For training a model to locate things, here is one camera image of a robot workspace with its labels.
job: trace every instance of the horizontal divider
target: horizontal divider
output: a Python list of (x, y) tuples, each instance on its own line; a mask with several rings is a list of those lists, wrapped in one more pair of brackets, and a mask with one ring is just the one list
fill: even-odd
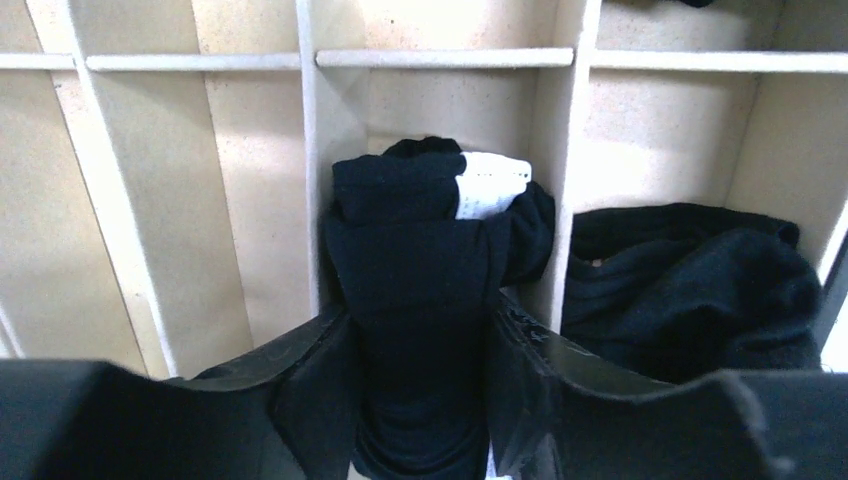
[(611, 70), (848, 74), (848, 53), (596, 50), (592, 55), (592, 68)]
[(225, 72), (300, 70), (300, 54), (90, 55), (85, 64), (93, 72)]
[(321, 50), (319, 67), (556, 68), (574, 61), (572, 48), (494, 50)]
[(0, 70), (74, 70), (70, 53), (0, 53)]

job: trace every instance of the storage organizer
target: storage organizer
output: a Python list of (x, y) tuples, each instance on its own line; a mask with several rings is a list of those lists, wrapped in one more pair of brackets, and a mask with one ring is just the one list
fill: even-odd
[(0, 355), (192, 376), (327, 301), (330, 165), (406, 137), (527, 159), (574, 213), (848, 230), (848, 1), (0, 2)]

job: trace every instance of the cubby shelf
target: cubby shelf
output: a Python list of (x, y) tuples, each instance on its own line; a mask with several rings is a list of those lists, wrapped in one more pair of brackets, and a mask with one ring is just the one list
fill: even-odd
[(291, 330), (333, 299), (332, 163), (424, 135), (524, 158), (555, 197), (520, 292), (553, 330), (593, 208), (786, 218), (825, 279), (848, 0), (821, 3), (0, 2), (0, 356), (191, 376)]

